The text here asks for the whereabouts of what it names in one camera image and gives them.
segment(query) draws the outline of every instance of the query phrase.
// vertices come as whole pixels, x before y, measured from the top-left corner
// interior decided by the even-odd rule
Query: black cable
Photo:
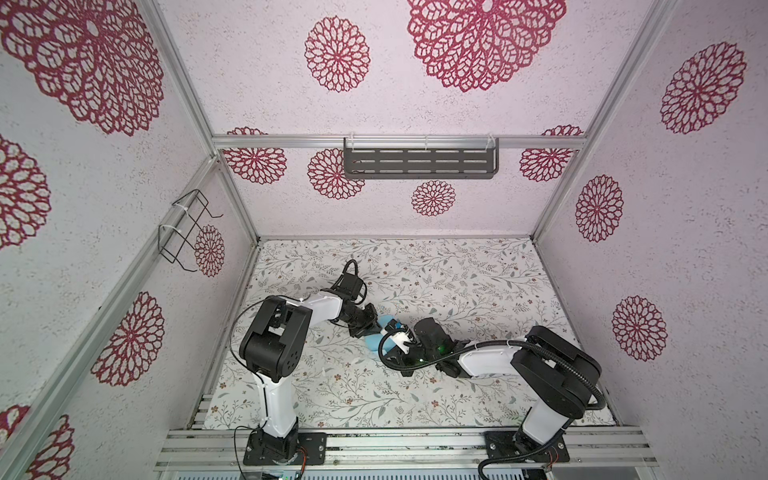
[[[415,370],[424,369],[428,366],[435,365],[436,363],[440,363],[443,360],[452,359],[464,353],[471,352],[472,350],[480,349],[486,346],[500,346],[500,345],[517,346],[522,349],[530,350],[531,352],[535,353],[536,355],[546,360],[551,360],[557,363],[560,367],[567,370],[570,374],[576,377],[576,379],[583,386],[587,387],[587,390],[589,390],[589,393],[591,393],[596,400],[596,403],[590,403],[589,405],[587,405],[587,410],[602,410],[605,408],[605,405],[606,405],[605,397],[603,396],[600,389],[597,388],[597,386],[593,385],[592,382],[590,382],[587,377],[583,376],[581,372],[576,370],[570,363],[566,362],[565,360],[555,355],[554,353],[550,352],[549,350],[546,350],[534,343],[524,342],[522,340],[487,340],[485,342],[476,343],[475,345],[466,346],[463,349],[459,350],[458,352],[449,353],[448,355],[443,356],[437,360],[432,360],[431,362],[424,362],[416,366],[399,366],[394,363],[388,362],[384,358],[384,342],[386,342],[386,340],[390,336],[398,332],[407,333],[408,330],[404,328],[390,330],[382,337],[381,341],[379,342],[379,359],[382,361],[384,366],[392,370],[397,370],[398,372],[413,372]]]
[[[239,363],[239,364],[240,364],[240,365],[241,365],[241,366],[242,366],[242,367],[243,367],[245,370],[248,370],[248,367],[245,365],[245,363],[242,363],[242,362],[240,361],[240,359],[238,359],[238,358],[237,358],[237,355],[235,355],[235,351],[232,349],[232,332],[234,332],[234,331],[235,331],[235,325],[237,325],[237,322],[238,322],[238,320],[240,320],[240,317],[242,317],[242,316],[243,316],[243,314],[244,314],[245,312],[247,312],[248,310],[250,310],[250,309],[254,308],[254,307],[255,307],[256,305],[258,305],[259,303],[262,303],[264,300],[266,300],[266,298],[262,298],[262,299],[261,299],[261,300],[259,300],[258,302],[256,302],[256,303],[251,303],[249,306],[247,306],[245,310],[243,310],[242,312],[240,312],[240,315],[238,315],[238,316],[237,316],[237,318],[235,319],[235,321],[234,321],[234,322],[232,322],[232,326],[230,327],[230,353],[232,354],[232,358],[234,358],[234,359],[235,359],[235,361],[237,361],[237,362],[238,362],[238,363]]]
[[[366,285],[365,282],[362,282],[362,285],[366,288],[366,291],[362,295],[362,298],[359,301],[355,302],[355,305],[360,305],[361,303],[365,302],[366,297],[368,296],[368,285]]]
[[[235,461],[237,462],[237,469],[240,470],[240,477],[241,478],[246,478],[246,476],[243,473],[243,468],[240,466],[240,459],[237,458],[237,430],[238,429],[250,429],[250,433],[248,434],[248,439],[250,439],[250,436],[256,430],[264,428],[264,425],[266,425],[266,421],[264,422],[263,425],[261,425],[261,427],[258,427],[256,429],[250,429],[250,427],[245,426],[245,425],[238,425],[238,426],[235,427],[235,429],[234,429],[234,431],[232,433],[232,444],[233,444],[233,446],[235,448]],[[261,478],[280,478],[280,477],[276,477],[275,475],[271,475],[271,474],[266,473],[266,472],[261,472]]]
[[[346,269],[349,268],[349,265],[354,265],[355,266],[355,276],[359,276],[358,275],[359,269],[358,269],[358,266],[357,266],[357,260],[355,260],[355,259],[351,259],[350,261],[348,261],[347,263],[344,264],[344,270],[342,270],[342,273],[346,273]]]
[[[482,480],[490,480],[490,479],[489,479],[489,478],[488,478],[488,477],[485,475],[485,473],[483,473],[483,471],[482,471],[482,469],[483,469],[485,466],[487,466],[487,465],[490,465],[490,464],[493,464],[493,463],[513,463],[513,462],[519,462],[519,461],[521,461],[521,460],[525,460],[525,459],[527,459],[527,458],[531,458],[531,457],[533,457],[533,456],[536,456],[536,455],[538,455],[538,454],[540,454],[540,453],[546,452],[546,451],[547,451],[547,450],[549,450],[549,449],[550,449],[550,448],[551,448],[551,447],[552,447],[552,446],[553,446],[555,443],[559,442],[559,441],[560,441],[560,439],[562,439],[562,438],[563,438],[563,433],[565,433],[565,429],[566,429],[566,428],[568,428],[568,426],[570,426],[570,424],[571,424],[572,422],[573,422],[573,420],[572,420],[572,419],[569,419],[569,420],[568,420],[568,421],[565,423],[565,425],[563,425],[562,427],[560,427],[560,430],[558,430],[558,432],[557,432],[556,434],[554,434],[554,436],[553,436],[551,439],[549,439],[549,441],[547,441],[545,444],[543,444],[542,446],[538,447],[537,449],[533,449],[533,450],[531,450],[530,452],[521,453],[520,455],[512,455],[512,456],[509,456],[509,457],[499,457],[499,458],[486,458],[485,460],[483,460],[482,462],[480,462],[480,465],[478,465],[478,475],[480,475],[480,478],[481,478]]]

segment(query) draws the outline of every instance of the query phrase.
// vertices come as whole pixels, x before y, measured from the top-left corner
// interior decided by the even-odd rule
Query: enclosure
[[[0,476],[295,478],[240,465],[265,419],[240,314],[354,259],[380,316],[545,326],[600,363],[570,460],[494,480],[764,477],[766,24],[760,0],[0,0]],[[302,478],[477,478],[539,397],[402,376],[331,322],[290,381],[328,435]]]

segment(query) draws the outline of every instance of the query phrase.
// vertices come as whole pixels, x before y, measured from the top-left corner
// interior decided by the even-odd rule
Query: black baseplate
[[[525,446],[516,441],[515,433],[517,433],[515,430],[510,430],[508,432],[486,432],[483,436],[485,437],[485,451],[488,453],[488,457],[512,457],[527,451]],[[534,455],[529,459],[537,463],[543,462],[550,464],[569,462],[571,456],[568,454],[568,449],[565,447],[565,443],[560,439],[550,447],[549,450],[542,452],[539,455]]]
[[[304,456],[300,447],[306,450],[307,465],[322,465],[326,461],[326,439],[325,433],[299,433],[299,444],[296,447],[296,454],[286,462],[284,458],[278,458],[275,452],[259,442],[258,432],[253,432],[248,437],[245,455],[243,456],[243,465],[301,465],[304,462]]]

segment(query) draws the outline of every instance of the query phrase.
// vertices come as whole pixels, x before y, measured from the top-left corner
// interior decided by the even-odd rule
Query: blue sponge
[[[379,317],[379,326],[384,328],[384,325],[389,323],[391,319],[394,319],[395,316],[393,315],[382,315]],[[384,335],[381,333],[377,333],[375,335],[368,335],[365,337],[366,339],[366,346],[368,347],[368,350],[371,352],[378,352],[379,351],[379,343],[382,341],[382,338],[384,338]],[[388,338],[386,342],[384,343],[384,353],[387,353],[389,350],[396,347],[396,344],[394,341],[392,341],[391,338]]]

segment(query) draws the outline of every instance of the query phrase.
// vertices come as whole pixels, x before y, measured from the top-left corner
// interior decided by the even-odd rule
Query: wall
[[[125,363],[128,359],[119,348],[108,346],[102,353],[65,410],[74,428],[75,446],[65,480],[149,478],[168,430],[186,428],[196,411],[205,373],[219,353],[214,352],[215,342],[226,323],[225,313],[250,248],[220,179],[212,177],[201,190],[210,201],[211,213],[223,214],[215,219],[203,214],[200,219],[200,225],[214,227],[214,235],[205,244],[223,246],[223,262],[215,260],[220,257],[214,254],[197,263],[189,247],[182,249],[182,262],[197,272],[159,260],[141,292],[155,298],[160,308],[161,346],[156,348],[156,341],[153,345],[151,335],[158,322],[150,320],[151,315],[140,315],[144,324],[127,329],[142,333],[142,326],[146,326],[146,341],[135,340],[135,351],[150,359],[155,352],[156,358],[138,379],[129,377],[125,382],[112,361]],[[181,229],[186,232],[188,228],[187,222]],[[220,235],[220,242],[215,233]],[[198,234],[195,229],[192,244],[197,245]],[[116,339],[111,345],[120,341]]]
[[[459,135],[581,134],[650,5],[159,3],[218,134]],[[421,189],[339,178],[338,152],[227,157],[260,234],[377,237],[528,234],[570,155],[505,150],[494,180]]]
[[[0,449],[206,157],[132,3],[49,3],[0,2]],[[211,222],[226,244],[218,277],[161,264],[143,291],[164,327],[123,327],[143,347],[133,362],[105,354],[94,368],[108,383],[88,374],[32,478],[143,477],[186,423],[250,243],[210,188],[225,213]],[[113,378],[107,362],[127,369]]]
[[[767,22],[758,0],[682,4],[540,242],[669,479],[765,476]]]
[[[0,161],[8,175],[0,199],[0,412],[31,403],[205,158],[146,32],[139,39],[150,53],[137,66],[153,82],[145,94],[109,104],[118,86],[146,80],[129,75],[112,87],[84,68],[67,83],[69,69],[82,65],[16,58],[11,52],[22,46],[45,58],[42,42],[14,28],[24,13],[0,2]],[[97,24],[102,39],[116,38]],[[81,36],[68,47],[87,52],[94,41]],[[102,74],[128,61],[110,48],[99,55]],[[35,162],[22,161],[28,176],[15,167],[22,155]]]

